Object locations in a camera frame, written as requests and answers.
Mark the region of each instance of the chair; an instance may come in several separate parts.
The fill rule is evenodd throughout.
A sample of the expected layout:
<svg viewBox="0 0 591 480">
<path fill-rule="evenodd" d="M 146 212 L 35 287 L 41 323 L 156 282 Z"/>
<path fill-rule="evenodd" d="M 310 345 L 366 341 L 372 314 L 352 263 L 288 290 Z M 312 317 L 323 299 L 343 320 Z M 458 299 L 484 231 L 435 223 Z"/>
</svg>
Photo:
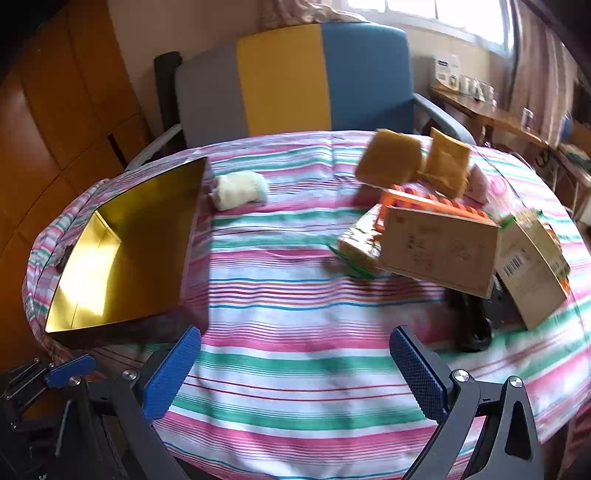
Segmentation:
<svg viewBox="0 0 591 480">
<path fill-rule="evenodd" d="M 181 64 L 175 87 L 180 124 L 128 168 L 147 161 L 181 129 L 189 148 L 294 131 L 388 128 L 412 134 L 415 106 L 450 136 L 475 144 L 459 122 L 413 92 L 406 33 L 373 23 L 249 35 Z"/>
</svg>

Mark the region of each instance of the round table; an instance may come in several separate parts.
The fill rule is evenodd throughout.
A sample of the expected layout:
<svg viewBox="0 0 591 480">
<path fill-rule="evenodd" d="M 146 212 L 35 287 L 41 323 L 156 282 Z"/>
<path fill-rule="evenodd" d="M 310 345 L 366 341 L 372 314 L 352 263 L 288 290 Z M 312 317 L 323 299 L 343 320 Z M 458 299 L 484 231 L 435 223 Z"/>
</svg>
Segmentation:
<svg viewBox="0 0 591 480">
<path fill-rule="evenodd" d="M 533 331 L 512 325 L 486 352 L 455 352 L 457 319 L 441 287 L 386 273 L 352 277 L 328 247 L 378 200 L 353 174 L 371 135 L 247 138 L 184 151 L 93 186 L 34 244 L 23 297 L 36 338 L 56 362 L 69 358 L 43 333 L 55 288 L 44 271 L 52 253 L 76 240 L 93 209 L 158 169 L 207 155 L 216 174 L 263 174 L 269 199 L 213 219 L 210 328 L 170 411 L 154 423 L 174 455 L 225 479 L 402 476 L 435 424 L 390 358 L 388 336 L 401 324 L 452 369 L 491 382 L 520 376 L 540 439 L 548 439 L 589 387 L 591 258 L 576 227 L 519 160 L 473 147 L 471 162 L 487 175 L 503 175 L 527 206 L 543 210 L 572 268 L 573 295 Z M 428 149 L 430 139 L 420 140 Z M 190 289 L 184 295 L 191 299 Z M 153 349 L 110 346 L 93 354 L 121 370 L 140 366 Z M 461 476 L 482 420 L 474 422 L 452 477 Z"/>
</svg>

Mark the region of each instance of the wooden cabinet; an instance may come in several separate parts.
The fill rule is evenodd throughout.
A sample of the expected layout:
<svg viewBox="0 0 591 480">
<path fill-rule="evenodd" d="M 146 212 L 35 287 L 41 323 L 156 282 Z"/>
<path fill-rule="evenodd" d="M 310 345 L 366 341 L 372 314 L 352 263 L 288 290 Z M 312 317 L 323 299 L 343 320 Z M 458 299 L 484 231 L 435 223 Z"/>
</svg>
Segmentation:
<svg viewBox="0 0 591 480">
<path fill-rule="evenodd" d="M 0 87 L 0 145 L 0 210 L 17 226 L 60 169 L 43 142 L 14 72 Z"/>
<path fill-rule="evenodd" d="M 104 0 L 72 0 L 66 8 L 72 47 L 104 131 L 138 112 Z"/>
<path fill-rule="evenodd" d="M 39 354 L 21 299 L 35 238 L 149 143 L 106 0 L 72 0 L 0 85 L 0 371 Z"/>
<path fill-rule="evenodd" d="M 74 58 L 63 10 L 27 43 L 20 68 L 39 130 L 66 168 L 100 138 L 102 129 Z"/>
<path fill-rule="evenodd" d="M 75 159 L 64 172 L 76 193 L 84 193 L 97 180 L 111 179 L 123 173 L 123 165 L 106 138 L 101 138 Z"/>
</svg>

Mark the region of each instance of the blue gripper pad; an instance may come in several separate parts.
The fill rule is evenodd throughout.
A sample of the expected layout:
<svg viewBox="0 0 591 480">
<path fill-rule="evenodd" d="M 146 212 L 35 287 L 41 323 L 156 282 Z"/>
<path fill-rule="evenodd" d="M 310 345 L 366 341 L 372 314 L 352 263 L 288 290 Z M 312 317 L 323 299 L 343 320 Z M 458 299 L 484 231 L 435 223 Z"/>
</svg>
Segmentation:
<svg viewBox="0 0 591 480">
<path fill-rule="evenodd" d="M 443 421 L 449 412 L 447 390 L 400 327 L 390 334 L 390 355 L 423 414 L 437 423 Z"/>
<path fill-rule="evenodd" d="M 144 387 L 142 410 L 151 423 L 164 417 L 201 349 L 201 334 L 189 327 Z"/>
</svg>

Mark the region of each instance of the cardboard box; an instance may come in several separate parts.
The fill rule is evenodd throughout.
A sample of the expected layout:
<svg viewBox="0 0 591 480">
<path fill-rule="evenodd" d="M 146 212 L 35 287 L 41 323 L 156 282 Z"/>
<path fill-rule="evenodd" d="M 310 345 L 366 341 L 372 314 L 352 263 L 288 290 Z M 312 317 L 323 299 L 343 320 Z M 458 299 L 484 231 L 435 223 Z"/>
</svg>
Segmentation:
<svg viewBox="0 0 591 480">
<path fill-rule="evenodd" d="M 568 275 L 569 269 L 538 221 L 525 229 L 514 220 L 503 227 L 496 271 L 528 329 L 537 327 L 566 300 L 559 278 Z"/>
<path fill-rule="evenodd" d="M 498 252 L 497 225 L 390 207 L 380 268 L 488 298 Z"/>
<path fill-rule="evenodd" d="M 207 328 L 212 179 L 206 158 L 191 160 L 104 203 L 76 244 L 56 258 L 62 270 L 46 333 L 69 348 L 172 342 L 188 328 Z M 188 248 L 201 248 L 203 306 L 183 306 Z"/>
</svg>

